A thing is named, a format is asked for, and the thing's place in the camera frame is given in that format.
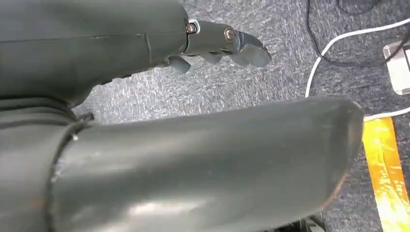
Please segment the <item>prosthetic hand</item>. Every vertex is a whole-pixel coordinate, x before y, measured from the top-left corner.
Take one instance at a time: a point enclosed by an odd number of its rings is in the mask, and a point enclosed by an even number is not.
[[[75,106],[113,78],[164,66],[187,72],[183,56],[257,67],[271,60],[255,37],[189,19],[173,0],[5,0],[0,20],[0,99]]]
[[[256,232],[309,216],[361,140],[350,101],[311,98],[211,115],[91,125],[69,109],[115,77],[261,67],[263,44],[170,1],[0,2],[0,231]]]

